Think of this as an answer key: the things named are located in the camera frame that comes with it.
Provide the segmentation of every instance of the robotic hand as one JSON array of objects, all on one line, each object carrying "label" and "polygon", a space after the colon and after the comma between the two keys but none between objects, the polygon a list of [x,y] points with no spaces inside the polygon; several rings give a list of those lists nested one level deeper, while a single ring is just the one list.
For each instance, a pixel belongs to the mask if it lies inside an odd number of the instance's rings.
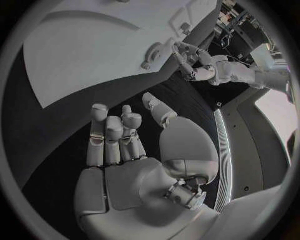
[{"label": "robotic hand", "polygon": [[[288,70],[248,68],[240,62],[229,62],[224,55],[211,57],[207,51],[183,42],[174,44],[173,55],[180,66],[183,78],[188,82],[208,80],[214,86],[228,82],[246,83],[252,88],[268,88],[283,92],[290,102],[293,101]],[[192,65],[197,61],[203,67],[193,68]]]}]

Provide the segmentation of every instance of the black floor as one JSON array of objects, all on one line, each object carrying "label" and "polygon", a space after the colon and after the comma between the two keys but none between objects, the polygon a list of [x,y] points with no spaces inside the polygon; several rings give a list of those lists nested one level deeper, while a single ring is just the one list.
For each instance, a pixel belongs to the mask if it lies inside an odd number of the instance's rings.
[{"label": "black floor", "polygon": [[[158,99],[173,108],[180,116],[191,119],[202,127],[212,138],[219,149],[217,127],[214,113],[190,84],[175,73],[168,81],[148,90]],[[162,132],[142,103],[142,95],[123,102],[111,109],[109,115],[120,116],[122,106],[129,104],[132,110],[143,117],[139,136],[149,157],[160,160],[159,136]],[[87,239],[78,228],[73,197],[77,180],[85,167],[90,124],[71,136],[58,147],[31,176],[23,192],[37,212],[56,230],[71,240]],[[216,202],[219,176],[206,186],[205,203],[213,208]]]}]

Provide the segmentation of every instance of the black carpet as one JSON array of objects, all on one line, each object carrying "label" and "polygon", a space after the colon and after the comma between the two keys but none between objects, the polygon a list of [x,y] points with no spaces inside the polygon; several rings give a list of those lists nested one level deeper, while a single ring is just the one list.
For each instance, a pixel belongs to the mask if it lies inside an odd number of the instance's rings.
[{"label": "black carpet", "polygon": [[[178,115],[191,119],[211,137],[219,151],[214,113],[190,84],[175,73],[168,81],[148,90],[173,108]],[[122,106],[131,105],[133,112],[142,115],[138,133],[149,157],[160,160],[159,136],[162,132],[142,103],[143,93],[123,102],[109,111],[120,116]],[[71,240],[87,239],[78,228],[74,214],[74,193],[81,171],[85,168],[90,124],[71,136],[38,167],[23,189],[36,211],[56,230]],[[219,176],[205,187],[205,204],[213,208],[216,202]]]}]

